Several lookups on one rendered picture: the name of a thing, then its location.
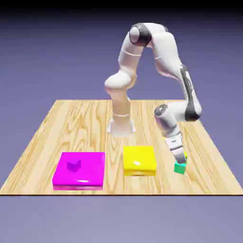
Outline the small green cube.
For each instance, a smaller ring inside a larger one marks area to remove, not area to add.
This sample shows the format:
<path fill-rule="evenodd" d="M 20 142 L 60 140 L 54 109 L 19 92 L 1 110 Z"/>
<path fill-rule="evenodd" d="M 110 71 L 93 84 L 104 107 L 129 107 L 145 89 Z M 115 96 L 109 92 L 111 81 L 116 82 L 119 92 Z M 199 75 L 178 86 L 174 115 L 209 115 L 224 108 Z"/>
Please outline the small green cube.
<path fill-rule="evenodd" d="M 174 164 L 174 172 L 175 173 L 179 173 L 181 175 L 184 175 L 185 171 L 186 171 L 186 163 L 181 163 L 179 164 L 177 161 Z"/>

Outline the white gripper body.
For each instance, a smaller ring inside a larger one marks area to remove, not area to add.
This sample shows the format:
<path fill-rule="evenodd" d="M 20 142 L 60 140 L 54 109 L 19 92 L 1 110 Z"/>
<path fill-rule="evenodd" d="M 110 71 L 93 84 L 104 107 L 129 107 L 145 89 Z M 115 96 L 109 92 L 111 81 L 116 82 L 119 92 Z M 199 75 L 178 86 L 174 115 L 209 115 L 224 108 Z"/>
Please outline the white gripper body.
<path fill-rule="evenodd" d="M 183 146 L 181 146 L 179 148 L 176 148 L 176 149 L 170 149 L 170 151 L 172 152 L 172 154 L 175 157 L 176 162 L 178 164 L 186 163 L 186 156 L 185 156 L 185 152 L 184 152 L 184 147 Z"/>

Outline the large magenta box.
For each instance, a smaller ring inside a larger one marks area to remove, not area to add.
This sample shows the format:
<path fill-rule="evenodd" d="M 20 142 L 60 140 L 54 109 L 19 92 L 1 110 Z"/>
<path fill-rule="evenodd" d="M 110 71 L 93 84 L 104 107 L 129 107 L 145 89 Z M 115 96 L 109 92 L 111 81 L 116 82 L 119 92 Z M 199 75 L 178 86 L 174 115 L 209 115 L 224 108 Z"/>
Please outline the large magenta box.
<path fill-rule="evenodd" d="M 81 160 L 81 168 L 71 172 L 67 161 Z M 52 178 L 54 190 L 102 190 L 105 152 L 63 152 Z"/>

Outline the small purple cube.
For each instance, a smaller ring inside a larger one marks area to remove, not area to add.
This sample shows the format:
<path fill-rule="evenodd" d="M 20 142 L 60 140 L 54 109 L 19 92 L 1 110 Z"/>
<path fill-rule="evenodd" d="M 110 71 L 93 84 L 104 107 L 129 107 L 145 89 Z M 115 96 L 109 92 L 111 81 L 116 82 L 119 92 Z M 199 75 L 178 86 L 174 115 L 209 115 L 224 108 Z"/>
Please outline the small purple cube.
<path fill-rule="evenodd" d="M 66 167 L 71 172 L 77 172 L 81 168 L 81 160 L 72 160 L 66 162 Z"/>

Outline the large yellow box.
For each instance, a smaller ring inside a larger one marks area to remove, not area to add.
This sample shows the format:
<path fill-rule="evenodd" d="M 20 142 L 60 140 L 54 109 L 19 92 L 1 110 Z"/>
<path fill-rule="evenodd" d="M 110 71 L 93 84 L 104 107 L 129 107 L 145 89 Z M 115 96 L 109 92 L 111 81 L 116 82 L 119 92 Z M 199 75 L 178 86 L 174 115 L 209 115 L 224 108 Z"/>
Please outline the large yellow box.
<path fill-rule="evenodd" d="M 155 176 L 156 159 L 152 146 L 124 146 L 124 176 Z"/>

